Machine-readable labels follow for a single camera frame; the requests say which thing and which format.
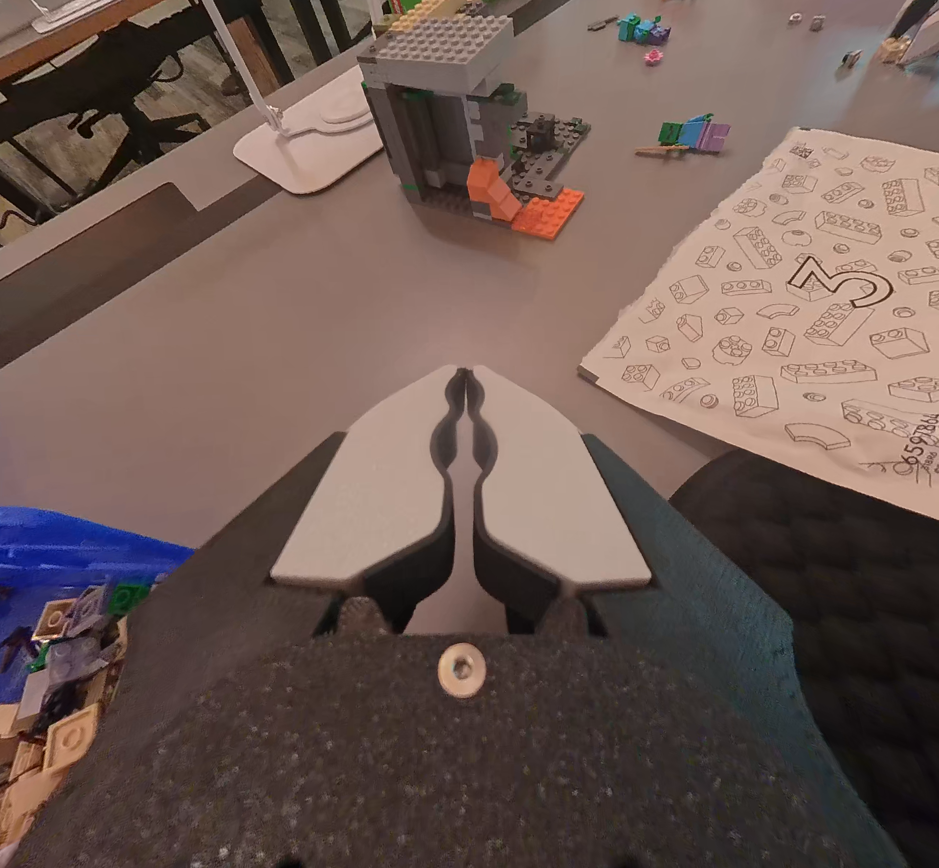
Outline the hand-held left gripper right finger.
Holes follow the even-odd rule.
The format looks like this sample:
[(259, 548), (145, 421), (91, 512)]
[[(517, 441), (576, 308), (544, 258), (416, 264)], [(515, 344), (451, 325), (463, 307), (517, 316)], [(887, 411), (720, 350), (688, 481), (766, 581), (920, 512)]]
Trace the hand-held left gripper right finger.
[(473, 563), (530, 632), (557, 600), (639, 590), (652, 571), (581, 430), (545, 400), (485, 366), (469, 372)]

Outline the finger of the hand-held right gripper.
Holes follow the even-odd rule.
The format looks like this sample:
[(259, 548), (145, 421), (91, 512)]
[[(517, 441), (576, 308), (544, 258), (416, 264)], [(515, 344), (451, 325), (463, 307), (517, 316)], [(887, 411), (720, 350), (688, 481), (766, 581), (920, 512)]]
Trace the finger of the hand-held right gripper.
[(937, 56), (938, 0), (905, 0), (889, 36), (897, 41), (908, 41), (897, 65)]

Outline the black office chair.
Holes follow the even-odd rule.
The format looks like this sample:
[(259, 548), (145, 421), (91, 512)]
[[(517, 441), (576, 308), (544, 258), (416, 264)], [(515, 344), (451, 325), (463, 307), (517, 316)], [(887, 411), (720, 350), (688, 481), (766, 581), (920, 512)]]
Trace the black office chair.
[(193, 139), (187, 125), (197, 125), (200, 133), (207, 131), (209, 124), (198, 113), (151, 120), (136, 106), (136, 97), (159, 81), (159, 69), (167, 59), (179, 68), (171, 81), (184, 71), (179, 53), (170, 49), (167, 32), (159, 28), (160, 24), (145, 28), (130, 21), (120, 23), (50, 73), (3, 87), (2, 142), (16, 145), (18, 134), (66, 115), (72, 118), (69, 129), (90, 138), (95, 124), (111, 115), (119, 117), (127, 133), (100, 178), (73, 195), (81, 201), (116, 180), (131, 163), (144, 166), (158, 159), (163, 144)]

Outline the pile of toy bricks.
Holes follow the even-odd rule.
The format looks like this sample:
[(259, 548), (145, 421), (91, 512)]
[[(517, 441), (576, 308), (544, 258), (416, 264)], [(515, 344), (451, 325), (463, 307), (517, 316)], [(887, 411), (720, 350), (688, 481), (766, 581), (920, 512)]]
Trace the pile of toy bricks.
[(88, 753), (126, 664), (128, 615), (161, 580), (2, 585), (2, 866)]

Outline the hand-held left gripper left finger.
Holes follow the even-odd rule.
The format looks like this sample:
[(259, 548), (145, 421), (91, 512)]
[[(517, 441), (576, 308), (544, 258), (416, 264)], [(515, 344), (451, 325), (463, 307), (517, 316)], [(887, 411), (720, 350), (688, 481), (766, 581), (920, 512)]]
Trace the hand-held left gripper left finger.
[(455, 523), (449, 467), (466, 370), (441, 367), (385, 398), (347, 431), (270, 579), (369, 598), (403, 632), (449, 579)]

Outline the white lamp stand base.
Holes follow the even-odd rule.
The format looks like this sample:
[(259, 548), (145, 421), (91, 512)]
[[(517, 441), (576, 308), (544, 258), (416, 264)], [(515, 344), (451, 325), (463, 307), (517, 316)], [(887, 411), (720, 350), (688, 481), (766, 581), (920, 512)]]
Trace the white lamp stand base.
[(332, 186), (381, 148), (358, 64), (285, 111), (261, 93), (215, 0), (200, 0), (264, 123), (233, 153), (242, 164), (294, 195)]

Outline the grey desk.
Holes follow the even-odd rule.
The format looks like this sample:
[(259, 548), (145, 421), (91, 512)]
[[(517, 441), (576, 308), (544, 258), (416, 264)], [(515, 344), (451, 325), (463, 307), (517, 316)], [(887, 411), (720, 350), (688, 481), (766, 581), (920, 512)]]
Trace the grey desk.
[[(26, 351), (2, 334), (2, 506), (52, 510), (197, 549), (323, 442), (444, 367), (485, 366), (603, 442), (655, 490), (731, 446), (635, 408), (581, 360), (677, 245), (793, 128), (937, 153), (937, 68), (871, 59), (905, 0), (570, 0), (522, 33), (500, 78), (592, 129), (561, 176), (583, 193), (554, 241), (412, 205), (384, 152), (300, 197), (236, 177), (233, 128), (140, 170), (65, 223), (110, 214), (121, 241), (156, 199), (210, 205), (160, 252), (74, 291)], [(605, 17), (661, 16), (669, 40)], [(821, 31), (812, 17), (825, 16)], [(661, 64), (647, 66), (652, 48)], [(853, 50), (853, 69), (840, 66)], [(664, 122), (732, 126), (716, 156), (636, 156)]]

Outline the large printed white paper bag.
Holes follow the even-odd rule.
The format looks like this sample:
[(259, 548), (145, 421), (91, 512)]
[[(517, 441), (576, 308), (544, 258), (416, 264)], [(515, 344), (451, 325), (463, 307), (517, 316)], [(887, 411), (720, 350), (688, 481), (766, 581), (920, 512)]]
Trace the large printed white paper bag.
[(793, 128), (582, 360), (625, 403), (938, 515), (938, 155)]

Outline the toy figure with teal helmet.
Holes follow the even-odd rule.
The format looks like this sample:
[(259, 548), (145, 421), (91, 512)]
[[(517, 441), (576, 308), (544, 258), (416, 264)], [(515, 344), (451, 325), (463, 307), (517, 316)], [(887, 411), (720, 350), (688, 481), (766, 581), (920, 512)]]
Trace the toy figure with teal helmet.
[(671, 27), (661, 24), (662, 17), (641, 19), (638, 14), (630, 14), (617, 19), (618, 40), (621, 42), (660, 47), (671, 36)]

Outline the black quilted cushion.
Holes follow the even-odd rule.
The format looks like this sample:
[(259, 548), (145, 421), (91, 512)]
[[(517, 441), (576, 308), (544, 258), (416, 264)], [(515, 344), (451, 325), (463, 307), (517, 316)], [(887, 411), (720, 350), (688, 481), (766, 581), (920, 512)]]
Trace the black quilted cushion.
[(937, 521), (743, 450), (671, 504), (791, 617), (840, 768), (909, 865), (937, 866)]

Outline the grey toy brick building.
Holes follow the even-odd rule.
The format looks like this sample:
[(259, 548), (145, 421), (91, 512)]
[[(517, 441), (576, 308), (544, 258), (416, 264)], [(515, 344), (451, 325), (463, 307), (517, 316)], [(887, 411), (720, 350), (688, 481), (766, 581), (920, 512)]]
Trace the grey toy brick building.
[(511, 17), (424, 0), (358, 52), (361, 86), (412, 205), (554, 241), (584, 198), (559, 176), (591, 125), (554, 115), (556, 149), (527, 152), (525, 124), (543, 113), (500, 80), (513, 47)]

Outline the blue plastic bin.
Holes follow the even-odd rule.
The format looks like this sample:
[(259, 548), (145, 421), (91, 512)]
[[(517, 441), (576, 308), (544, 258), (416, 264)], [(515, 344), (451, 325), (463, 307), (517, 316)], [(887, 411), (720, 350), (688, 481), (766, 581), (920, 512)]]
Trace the blue plastic bin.
[(45, 604), (90, 585), (152, 584), (194, 549), (52, 510), (1, 508), (1, 702), (17, 704), (40, 650), (28, 638)]

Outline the toy figure with orange sword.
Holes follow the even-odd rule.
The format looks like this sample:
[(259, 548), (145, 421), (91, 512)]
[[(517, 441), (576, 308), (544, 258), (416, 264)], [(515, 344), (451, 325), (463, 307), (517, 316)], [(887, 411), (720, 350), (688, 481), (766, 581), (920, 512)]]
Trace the toy figure with orange sword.
[(702, 114), (683, 123), (662, 123), (656, 144), (635, 149), (636, 156), (694, 154), (716, 156), (723, 150), (732, 126), (714, 120), (712, 113)]

